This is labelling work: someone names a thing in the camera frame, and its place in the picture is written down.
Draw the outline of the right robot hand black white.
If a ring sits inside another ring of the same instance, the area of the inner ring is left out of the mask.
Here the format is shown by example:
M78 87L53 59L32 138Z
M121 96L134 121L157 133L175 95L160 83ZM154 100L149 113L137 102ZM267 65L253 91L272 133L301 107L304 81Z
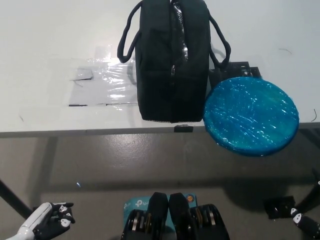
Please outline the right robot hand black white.
M296 206L291 208L290 215L294 224L309 237L320 239L320 223L306 216L308 211L320 205L320 173L312 169L315 184L310 193Z

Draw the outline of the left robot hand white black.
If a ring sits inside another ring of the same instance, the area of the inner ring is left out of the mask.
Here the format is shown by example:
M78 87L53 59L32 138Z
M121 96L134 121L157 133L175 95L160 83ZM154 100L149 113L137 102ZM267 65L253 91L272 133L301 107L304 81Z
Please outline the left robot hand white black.
M52 240L65 232L76 221L71 202L45 202L20 226L17 235L22 240Z

